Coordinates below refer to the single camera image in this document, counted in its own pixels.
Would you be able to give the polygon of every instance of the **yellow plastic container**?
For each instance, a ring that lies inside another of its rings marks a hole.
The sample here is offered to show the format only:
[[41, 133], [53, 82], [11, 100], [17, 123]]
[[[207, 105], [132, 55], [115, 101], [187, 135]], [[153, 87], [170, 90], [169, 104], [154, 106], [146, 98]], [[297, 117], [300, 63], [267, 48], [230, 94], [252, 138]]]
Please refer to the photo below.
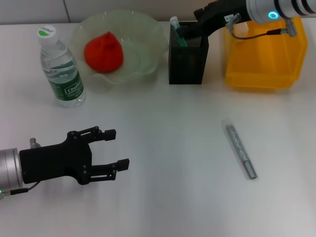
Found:
[[[224, 29], [226, 83], [233, 87], [284, 89], [299, 78], [308, 42], [300, 18], [293, 19], [296, 37], [288, 34], [237, 40]], [[285, 28], [284, 21], [248, 22], [247, 36]]]

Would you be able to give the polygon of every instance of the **black mesh pen holder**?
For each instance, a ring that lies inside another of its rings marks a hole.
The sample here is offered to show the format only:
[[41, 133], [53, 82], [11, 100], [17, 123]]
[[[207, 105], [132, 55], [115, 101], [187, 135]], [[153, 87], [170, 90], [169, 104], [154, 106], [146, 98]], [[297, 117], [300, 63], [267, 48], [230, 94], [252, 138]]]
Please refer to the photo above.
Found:
[[[186, 27], [195, 22], [180, 22]], [[170, 26], [169, 84], [202, 84], [208, 52], [208, 38], [187, 40], [188, 47], [180, 47]]]

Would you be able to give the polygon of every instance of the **bottle label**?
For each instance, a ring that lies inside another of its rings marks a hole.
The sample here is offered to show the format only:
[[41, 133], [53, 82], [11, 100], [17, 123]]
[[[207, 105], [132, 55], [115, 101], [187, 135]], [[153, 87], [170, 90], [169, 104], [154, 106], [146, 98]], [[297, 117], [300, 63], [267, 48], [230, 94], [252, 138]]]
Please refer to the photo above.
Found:
[[66, 83], [53, 83], [51, 81], [49, 83], [55, 96], [60, 100], [69, 101], [77, 99], [83, 92], [83, 85], [79, 72], [74, 79]]

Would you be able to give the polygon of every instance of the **water bottle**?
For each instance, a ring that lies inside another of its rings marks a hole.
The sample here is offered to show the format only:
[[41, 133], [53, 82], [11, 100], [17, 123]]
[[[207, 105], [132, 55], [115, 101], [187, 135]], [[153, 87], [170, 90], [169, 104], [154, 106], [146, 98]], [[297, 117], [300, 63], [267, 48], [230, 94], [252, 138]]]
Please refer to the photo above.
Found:
[[85, 92], [76, 61], [58, 39], [55, 27], [40, 27], [37, 35], [41, 44], [41, 66], [58, 102], [65, 107], [82, 104]]

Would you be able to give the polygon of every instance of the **bottle cap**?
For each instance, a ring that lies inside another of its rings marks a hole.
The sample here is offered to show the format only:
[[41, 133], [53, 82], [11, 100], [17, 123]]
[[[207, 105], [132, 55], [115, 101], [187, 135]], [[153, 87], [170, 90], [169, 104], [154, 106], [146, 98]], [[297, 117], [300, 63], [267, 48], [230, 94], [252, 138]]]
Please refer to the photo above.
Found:
[[53, 26], [42, 26], [38, 29], [38, 38], [41, 45], [53, 45], [58, 41], [56, 29]]

